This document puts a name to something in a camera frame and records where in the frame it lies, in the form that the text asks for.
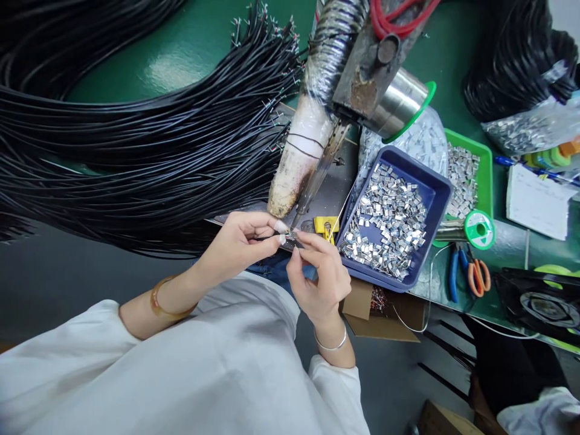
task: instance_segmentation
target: paper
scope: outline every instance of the paper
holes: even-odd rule
[[[558,240],[568,235],[568,201],[576,190],[541,179],[521,164],[509,169],[506,214],[511,221]]]

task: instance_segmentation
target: blue plastic tray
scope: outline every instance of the blue plastic tray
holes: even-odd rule
[[[409,275],[400,282],[398,279],[390,277],[382,272],[374,270],[372,267],[360,264],[350,258],[342,257],[343,265],[349,269],[351,276],[362,279],[364,281],[388,288],[398,293],[404,293],[411,289],[417,282],[421,269],[425,263],[425,259],[429,254],[429,249],[437,233],[437,229],[441,220],[445,216],[447,209],[447,202],[451,197],[453,185],[451,182],[439,175],[432,169],[416,161],[405,152],[395,148],[394,146],[386,146],[379,151],[378,157],[373,164],[373,168],[377,163],[383,163],[386,166],[393,168],[399,177],[403,177],[407,182],[417,184],[419,194],[423,200],[423,205],[427,209],[427,216],[425,218],[425,243],[422,247],[416,250],[411,257],[411,266],[407,271]],[[348,220],[344,224],[341,223],[341,231],[338,236],[337,246],[343,242],[350,222],[356,213],[358,204],[368,189],[372,172],[369,172],[367,181],[364,183],[361,194],[356,200],[356,206],[350,212]],[[370,227],[360,228],[362,237],[368,237],[372,243],[381,243],[381,230],[374,225]]]

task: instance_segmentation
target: yellow tool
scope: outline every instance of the yellow tool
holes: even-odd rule
[[[318,216],[314,218],[314,231],[334,245],[334,233],[339,230],[338,216]]]

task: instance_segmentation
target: woman's right hand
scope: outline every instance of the woman's right hand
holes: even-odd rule
[[[299,231],[304,249],[294,248],[286,267],[298,305],[315,324],[326,324],[338,315],[338,303],[350,293],[350,275],[338,249],[317,234]],[[318,282],[304,277],[303,260],[316,267]]]

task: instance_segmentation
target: white sleeve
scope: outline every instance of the white sleeve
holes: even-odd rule
[[[104,300],[3,353],[2,423],[21,433],[140,342],[123,325],[119,304]]]
[[[320,355],[314,355],[308,370],[314,386],[348,434],[369,433],[361,405],[361,380],[358,369],[331,366]]]

